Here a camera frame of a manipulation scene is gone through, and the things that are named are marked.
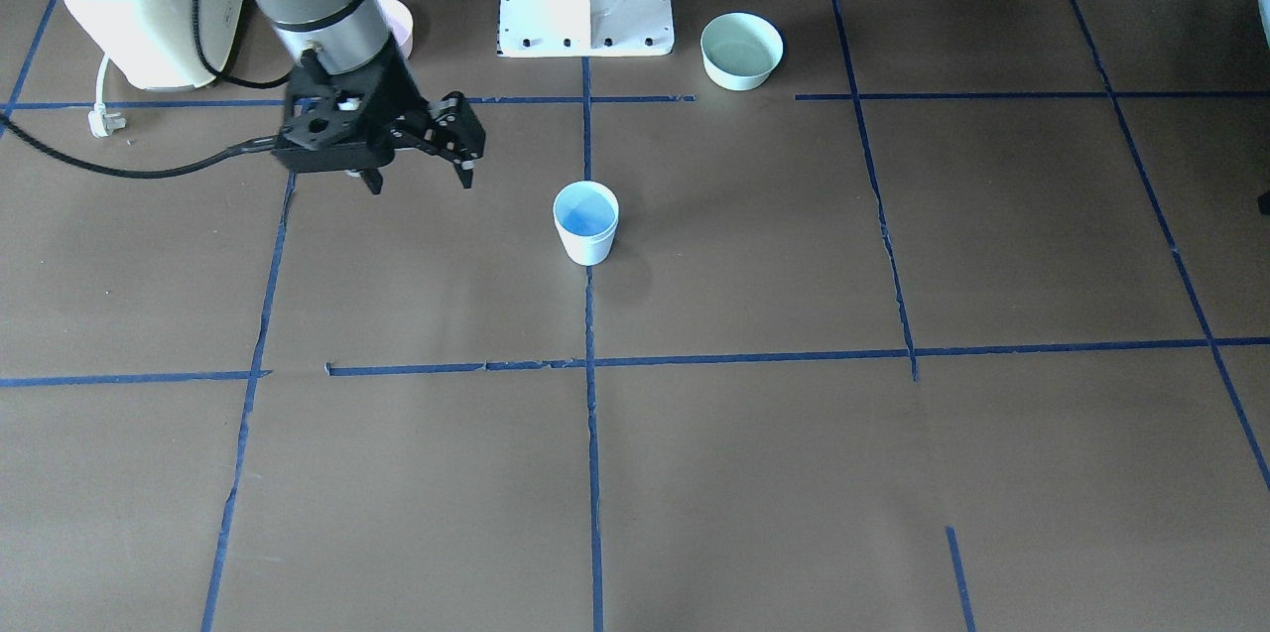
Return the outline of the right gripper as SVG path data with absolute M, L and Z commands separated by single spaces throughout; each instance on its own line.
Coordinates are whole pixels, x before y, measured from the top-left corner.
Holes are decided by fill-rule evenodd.
M 392 162 L 399 148 L 395 131 L 425 124 L 428 102 L 396 46 L 342 74 L 323 66 L 320 57 L 307 48 L 293 66 L 272 154 L 295 174 L 357 171 L 370 193 L 380 195 L 380 168 Z M 476 162 L 453 159 L 465 190 L 472 188 Z

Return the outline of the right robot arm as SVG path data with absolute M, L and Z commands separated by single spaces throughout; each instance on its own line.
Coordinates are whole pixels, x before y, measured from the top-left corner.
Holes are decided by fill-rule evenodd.
M 269 152 L 291 174 L 351 173 L 380 193 L 382 168 L 399 150 L 444 159 L 464 188 L 484 156 L 486 135 L 466 96 L 431 104 L 377 0 L 254 0 L 290 49 L 283 121 L 273 136 L 241 141 L 180 168 L 132 171 L 83 161 L 52 148 L 10 118 L 8 133 L 70 168 L 112 179 L 177 179 L 245 154 Z

